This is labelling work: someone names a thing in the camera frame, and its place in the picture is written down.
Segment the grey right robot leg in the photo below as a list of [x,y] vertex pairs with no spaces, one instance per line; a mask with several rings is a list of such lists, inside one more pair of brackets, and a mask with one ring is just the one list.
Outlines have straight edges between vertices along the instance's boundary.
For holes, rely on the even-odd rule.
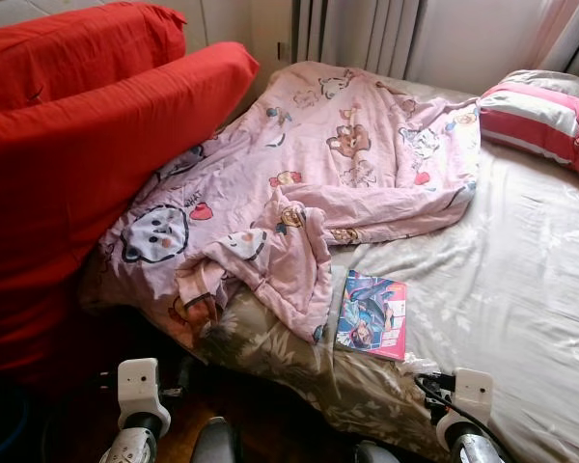
[[354,447],[354,463],[400,463],[400,460],[379,444],[361,441]]

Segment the beige floral bed sheet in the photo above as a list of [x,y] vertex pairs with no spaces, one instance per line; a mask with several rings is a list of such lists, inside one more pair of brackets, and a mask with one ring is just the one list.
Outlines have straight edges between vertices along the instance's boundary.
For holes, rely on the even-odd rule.
[[413,374],[483,371],[489,424],[519,463],[579,463],[579,179],[492,143],[480,162],[457,224],[333,252],[335,289],[351,270],[407,283],[407,361],[307,343],[246,289],[198,352],[292,390],[339,432],[430,460],[447,454]]

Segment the colourful anime magazine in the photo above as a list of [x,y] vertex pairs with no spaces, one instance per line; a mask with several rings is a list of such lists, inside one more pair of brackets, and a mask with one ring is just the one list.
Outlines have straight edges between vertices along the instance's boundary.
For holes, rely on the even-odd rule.
[[407,290],[405,283],[350,270],[335,343],[350,351],[403,361],[407,353]]

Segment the pink cartoon print quilt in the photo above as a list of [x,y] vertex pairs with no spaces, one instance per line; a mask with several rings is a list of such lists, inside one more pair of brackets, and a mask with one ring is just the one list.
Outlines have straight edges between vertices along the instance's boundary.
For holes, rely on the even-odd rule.
[[277,71],[239,119],[152,174],[99,241],[81,303],[134,306],[192,348],[242,284],[319,342],[332,248],[448,228],[478,190],[478,102],[361,69]]

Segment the large red fabric cushion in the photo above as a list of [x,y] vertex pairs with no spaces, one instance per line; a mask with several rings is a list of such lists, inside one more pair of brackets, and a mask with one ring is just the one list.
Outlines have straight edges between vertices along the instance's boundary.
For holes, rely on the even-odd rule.
[[239,43],[158,67],[0,63],[0,374],[52,389],[107,343],[76,273],[156,169],[208,138],[258,73]]
[[0,112],[107,87],[184,56],[185,17],[112,3],[0,27]]

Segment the grey striped curtain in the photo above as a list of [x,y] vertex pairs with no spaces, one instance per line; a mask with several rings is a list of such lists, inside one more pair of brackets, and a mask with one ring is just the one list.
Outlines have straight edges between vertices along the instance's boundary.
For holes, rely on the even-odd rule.
[[550,0],[536,68],[579,76],[579,0]]
[[425,0],[294,0],[291,61],[405,78]]

